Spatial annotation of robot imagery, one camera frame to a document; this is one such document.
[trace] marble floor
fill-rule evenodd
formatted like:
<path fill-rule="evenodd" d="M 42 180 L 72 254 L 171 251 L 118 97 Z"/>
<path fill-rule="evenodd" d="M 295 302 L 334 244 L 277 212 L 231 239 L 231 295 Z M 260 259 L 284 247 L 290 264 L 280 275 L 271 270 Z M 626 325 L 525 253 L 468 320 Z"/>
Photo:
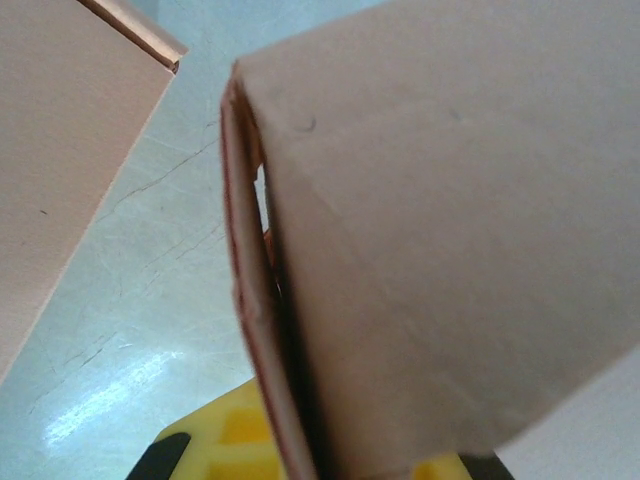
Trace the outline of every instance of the marble floor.
<path fill-rule="evenodd" d="M 252 376 L 222 225 L 222 89 L 238 55 L 378 2 L 133 3 L 190 53 L 0 388 L 0 480 L 123 480 L 163 427 Z M 507 447 L 517 478 L 640 478 L 639 367 L 636 351 Z"/>

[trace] cardboard box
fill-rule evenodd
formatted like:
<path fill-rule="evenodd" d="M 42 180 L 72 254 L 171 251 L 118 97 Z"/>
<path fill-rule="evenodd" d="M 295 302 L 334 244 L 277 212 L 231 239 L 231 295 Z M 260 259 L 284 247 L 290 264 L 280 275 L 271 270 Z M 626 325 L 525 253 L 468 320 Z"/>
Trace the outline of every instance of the cardboard box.
<path fill-rule="evenodd" d="M 238 61 L 235 297 L 291 478 L 488 452 L 637 344 L 635 10 L 407 0 Z"/>
<path fill-rule="evenodd" d="M 184 53 L 124 1 L 0 4 L 0 382 Z"/>

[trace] cardboard edge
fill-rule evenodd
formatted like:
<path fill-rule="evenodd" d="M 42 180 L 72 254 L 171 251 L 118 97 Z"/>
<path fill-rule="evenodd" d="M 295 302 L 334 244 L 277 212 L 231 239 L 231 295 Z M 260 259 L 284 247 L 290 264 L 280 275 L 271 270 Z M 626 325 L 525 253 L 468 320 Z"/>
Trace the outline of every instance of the cardboard edge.
<path fill-rule="evenodd" d="M 131 6 L 127 0 L 78 0 L 172 72 L 187 47 Z"/>
<path fill-rule="evenodd" d="M 282 321 L 281 301 L 254 186 L 262 149 L 236 70 L 223 95 L 220 118 L 224 208 L 236 312 L 288 478 L 315 480 L 316 467 L 287 378 L 278 325 Z"/>

